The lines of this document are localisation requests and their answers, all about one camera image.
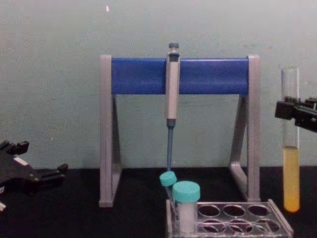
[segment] pale green wall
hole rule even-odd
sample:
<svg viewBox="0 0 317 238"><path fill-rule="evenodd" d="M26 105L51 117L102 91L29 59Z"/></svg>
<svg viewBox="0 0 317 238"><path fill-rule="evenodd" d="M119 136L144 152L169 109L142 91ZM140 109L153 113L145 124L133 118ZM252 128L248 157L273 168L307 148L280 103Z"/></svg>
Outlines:
<svg viewBox="0 0 317 238"><path fill-rule="evenodd" d="M98 56L165 57L176 41L183 57L261 56L261 164L281 165L280 69L299 66L302 98L317 96L316 22L314 0L0 1L0 139L29 140L34 167L98 167ZM236 103L181 97L176 166L227 165ZM124 166L164 166L164 97L119 96L118 112ZM302 165L316 142L301 130Z"/></svg>

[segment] yellow liquid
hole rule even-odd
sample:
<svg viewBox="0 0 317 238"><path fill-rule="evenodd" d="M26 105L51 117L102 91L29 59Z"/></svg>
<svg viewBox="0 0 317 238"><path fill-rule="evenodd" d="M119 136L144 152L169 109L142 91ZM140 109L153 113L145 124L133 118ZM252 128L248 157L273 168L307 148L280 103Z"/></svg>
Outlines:
<svg viewBox="0 0 317 238"><path fill-rule="evenodd" d="M297 212L300 208L299 192L299 150L296 147L283 148L284 208Z"/></svg>

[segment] black countertop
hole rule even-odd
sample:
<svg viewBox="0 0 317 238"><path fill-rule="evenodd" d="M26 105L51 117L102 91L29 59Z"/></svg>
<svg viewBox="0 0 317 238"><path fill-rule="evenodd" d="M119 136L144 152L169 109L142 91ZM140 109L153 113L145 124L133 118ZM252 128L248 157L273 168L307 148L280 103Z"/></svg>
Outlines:
<svg viewBox="0 0 317 238"><path fill-rule="evenodd" d="M201 201L243 201L227 168L174 169L179 180L201 186ZM114 207L101 209L99 170L70 170L62 187L33 197L1 197L9 222L1 238L163 238L166 194L164 169L125 169ZM282 208L282 168L261 168L261 199L272 199L295 231L295 238L317 237L317 167L301 168L301 210Z"/></svg>

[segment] gray stand frame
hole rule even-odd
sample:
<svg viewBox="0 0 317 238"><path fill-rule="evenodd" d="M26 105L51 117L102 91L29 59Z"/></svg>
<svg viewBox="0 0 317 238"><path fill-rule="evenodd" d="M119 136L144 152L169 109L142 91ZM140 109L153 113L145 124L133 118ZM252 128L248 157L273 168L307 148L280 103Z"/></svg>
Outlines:
<svg viewBox="0 0 317 238"><path fill-rule="evenodd" d="M249 92L240 96L229 169L248 202L260 201L260 58L248 56ZM247 129L247 175L240 164ZM115 96L111 93L111 56L100 57L100 207L112 207L122 166Z"/></svg>

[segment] teal cap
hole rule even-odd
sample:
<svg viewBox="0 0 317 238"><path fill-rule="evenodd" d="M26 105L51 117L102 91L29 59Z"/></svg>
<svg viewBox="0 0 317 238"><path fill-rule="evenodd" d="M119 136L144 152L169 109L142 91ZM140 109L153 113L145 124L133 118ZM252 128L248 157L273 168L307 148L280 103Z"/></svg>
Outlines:
<svg viewBox="0 0 317 238"><path fill-rule="evenodd" d="M163 187L168 187L176 183L177 178L173 171L167 171L160 175L159 180Z"/></svg>
<svg viewBox="0 0 317 238"><path fill-rule="evenodd" d="M173 185L173 199L177 202L197 202L200 199L200 187L191 181L181 181Z"/></svg>

